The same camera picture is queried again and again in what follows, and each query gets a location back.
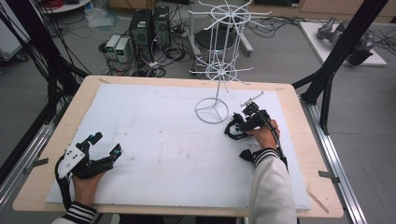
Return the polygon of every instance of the person's right hand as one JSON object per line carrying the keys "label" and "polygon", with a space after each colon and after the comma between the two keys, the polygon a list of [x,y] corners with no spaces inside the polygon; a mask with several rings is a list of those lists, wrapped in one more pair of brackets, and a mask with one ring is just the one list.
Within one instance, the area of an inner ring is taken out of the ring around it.
{"label": "person's right hand", "polygon": [[[280,137],[280,130],[277,126],[276,120],[271,119],[271,124],[276,130],[277,136]],[[276,149],[276,140],[267,125],[264,125],[257,130],[248,131],[247,134],[253,135],[256,141],[260,144],[261,148],[270,147]]]}

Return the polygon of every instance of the person's left hand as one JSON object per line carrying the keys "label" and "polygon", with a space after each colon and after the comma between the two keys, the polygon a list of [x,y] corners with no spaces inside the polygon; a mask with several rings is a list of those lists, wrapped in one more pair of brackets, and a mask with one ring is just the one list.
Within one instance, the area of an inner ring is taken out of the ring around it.
{"label": "person's left hand", "polygon": [[89,179],[80,179],[73,175],[73,184],[76,193],[75,201],[91,207],[95,200],[95,193],[100,179],[105,173],[101,173]]}

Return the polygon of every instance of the sleeve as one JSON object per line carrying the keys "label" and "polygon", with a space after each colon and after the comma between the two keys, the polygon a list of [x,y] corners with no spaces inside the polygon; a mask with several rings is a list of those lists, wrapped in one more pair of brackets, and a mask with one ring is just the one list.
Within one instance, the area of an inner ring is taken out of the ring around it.
{"label": "sleeve", "polygon": [[249,200],[249,224],[296,223],[297,214],[285,163],[273,149],[255,157]]}
{"label": "sleeve", "polygon": [[52,224],[90,224],[96,210],[82,203],[73,202],[63,217],[55,219]]}

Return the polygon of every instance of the black post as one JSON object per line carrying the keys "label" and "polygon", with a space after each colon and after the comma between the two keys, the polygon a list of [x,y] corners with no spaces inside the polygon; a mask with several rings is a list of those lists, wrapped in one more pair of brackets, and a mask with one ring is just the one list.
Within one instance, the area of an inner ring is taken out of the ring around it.
{"label": "black post", "polygon": [[326,134],[329,134],[327,124],[332,93],[332,80],[335,73],[350,55],[355,45],[387,2],[388,0],[365,0],[319,70],[311,76],[292,84],[294,89],[297,89],[311,82],[308,90],[301,95],[301,99],[311,105],[316,104],[318,97],[324,91],[320,111],[320,127]]}

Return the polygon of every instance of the hand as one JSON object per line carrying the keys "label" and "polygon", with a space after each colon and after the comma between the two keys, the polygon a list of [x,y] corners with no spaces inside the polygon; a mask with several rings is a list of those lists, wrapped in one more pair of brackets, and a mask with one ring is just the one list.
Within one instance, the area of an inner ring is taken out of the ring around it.
{"label": "hand", "polygon": [[99,180],[105,173],[101,173],[89,179],[80,179],[73,175],[73,184],[76,193],[76,202],[91,207],[95,199]]}
{"label": "hand", "polygon": [[[280,130],[278,129],[276,120],[271,119],[271,124],[276,130],[277,136],[280,137]],[[270,147],[276,149],[276,140],[267,125],[264,125],[257,130],[248,131],[247,134],[253,135],[256,141],[260,144],[261,148]]]}

